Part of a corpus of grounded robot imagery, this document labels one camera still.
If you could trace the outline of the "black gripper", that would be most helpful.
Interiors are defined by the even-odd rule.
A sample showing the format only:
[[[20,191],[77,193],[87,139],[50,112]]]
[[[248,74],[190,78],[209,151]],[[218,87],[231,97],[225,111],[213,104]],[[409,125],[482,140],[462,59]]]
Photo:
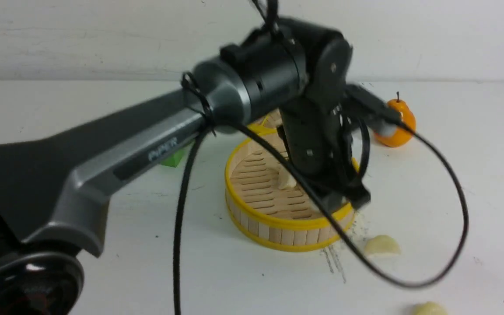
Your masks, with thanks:
[[[353,165],[352,136],[340,111],[337,101],[295,98],[279,107],[278,134],[323,209],[338,210],[349,203],[357,210],[370,203],[371,194]]]

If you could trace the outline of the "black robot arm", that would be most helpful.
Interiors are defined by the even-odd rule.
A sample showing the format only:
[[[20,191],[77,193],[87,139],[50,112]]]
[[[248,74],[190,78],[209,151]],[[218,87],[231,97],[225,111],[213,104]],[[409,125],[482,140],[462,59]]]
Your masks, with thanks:
[[[339,117],[352,46],[341,32],[266,20],[182,77],[179,90],[40,140],[0,144],[0,315],[66,315],[83,287],[76,256],[104,248],[112,195],[214,128],[280,110],[290,162],[322,204],[370,201]]]

